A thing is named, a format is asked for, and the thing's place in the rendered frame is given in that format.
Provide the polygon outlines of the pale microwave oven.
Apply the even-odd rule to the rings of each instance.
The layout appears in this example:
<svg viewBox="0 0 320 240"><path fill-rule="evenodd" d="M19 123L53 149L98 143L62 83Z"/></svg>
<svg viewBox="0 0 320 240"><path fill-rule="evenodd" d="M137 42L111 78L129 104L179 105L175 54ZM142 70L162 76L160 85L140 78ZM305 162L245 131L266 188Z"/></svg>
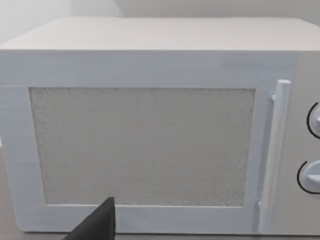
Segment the pale microwave oven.
<svg viewBox="0 0 320 240"><path fill-rule="evenodd" d="M297 18L67 17L2 45L0 50L296 52L270 232L320 235L320 195L297 184L299 167L320 160L320 139L307 114L320 104L320 27Z"/></svg>

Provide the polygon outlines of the pale microwave door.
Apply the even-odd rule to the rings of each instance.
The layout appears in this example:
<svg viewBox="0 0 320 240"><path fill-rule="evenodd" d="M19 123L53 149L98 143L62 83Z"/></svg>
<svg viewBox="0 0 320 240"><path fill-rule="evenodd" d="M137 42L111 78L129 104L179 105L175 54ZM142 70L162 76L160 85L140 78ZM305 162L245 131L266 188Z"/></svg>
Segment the pale microwave door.
<svg viewBox="0 0 320 240"><path fill-rule="evenodd" d="M18 228L66 233L106 198L124 234L252 234L294 51L0 50Z"/></svg>

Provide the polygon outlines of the white microwave knob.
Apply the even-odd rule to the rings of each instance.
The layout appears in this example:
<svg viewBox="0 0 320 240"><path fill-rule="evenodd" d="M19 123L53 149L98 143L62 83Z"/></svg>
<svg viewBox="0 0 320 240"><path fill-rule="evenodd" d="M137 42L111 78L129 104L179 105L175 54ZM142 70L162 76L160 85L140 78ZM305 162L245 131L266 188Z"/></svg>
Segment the white microwave knob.
<svg viewBox="0 0 320 240"><path fill-rule="evenodd" d="M305 193L320 195L320 160L305 161L297 171L296 182Z"/></svg>
<svg viewBox="0 0 320 240"><path fill-rule="evenodd" d="M320 140L320 104L315 102L309 109L306 116L306 126L308 132Z"/></svg>

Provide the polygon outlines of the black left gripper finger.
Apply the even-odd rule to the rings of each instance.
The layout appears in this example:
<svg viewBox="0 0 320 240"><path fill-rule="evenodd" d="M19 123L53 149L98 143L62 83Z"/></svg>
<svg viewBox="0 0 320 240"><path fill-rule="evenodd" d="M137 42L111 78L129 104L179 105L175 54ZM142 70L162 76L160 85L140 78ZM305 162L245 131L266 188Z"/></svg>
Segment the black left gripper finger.
<svg viewBox="0 0 320 240"><path fill-rule="evenodd" d="M115 240L115 198L108 197L62 240Z"/></svg>

